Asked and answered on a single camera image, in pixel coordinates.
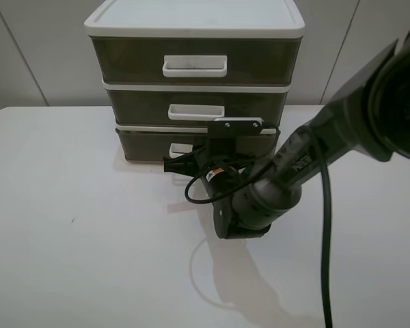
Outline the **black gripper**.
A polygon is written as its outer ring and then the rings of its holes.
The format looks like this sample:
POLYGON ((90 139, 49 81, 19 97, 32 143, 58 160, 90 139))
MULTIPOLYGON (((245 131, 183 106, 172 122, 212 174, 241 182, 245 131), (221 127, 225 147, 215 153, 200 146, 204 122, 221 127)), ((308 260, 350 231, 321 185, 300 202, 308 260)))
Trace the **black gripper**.
POLYGON ((243 182, 243 155, 210 154, 197 150, 174 159, 163 158, 163 171, 180 175, 194 175, 194 183, 201 182, 206 195, 194 195, 195 202, 216 202, 235 192, 243 182))

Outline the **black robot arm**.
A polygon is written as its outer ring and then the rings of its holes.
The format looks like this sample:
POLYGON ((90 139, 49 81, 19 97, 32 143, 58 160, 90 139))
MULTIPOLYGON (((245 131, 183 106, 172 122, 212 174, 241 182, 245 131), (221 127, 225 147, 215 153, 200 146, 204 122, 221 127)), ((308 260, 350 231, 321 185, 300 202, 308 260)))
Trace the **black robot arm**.
POLYGON ((259 238, 295 207, 305 182, 320 175, 324 221, 331 221, 328 166, 351 150, 387 162, 410 159, 410 30, 401 47, 390 44, 355 74, 274 155, 235 150, 237 137, 257 133, 258 122, 212 122, 201 146, 164 158, 166 172, 201 180, 213 206, 219 238, 259 238))

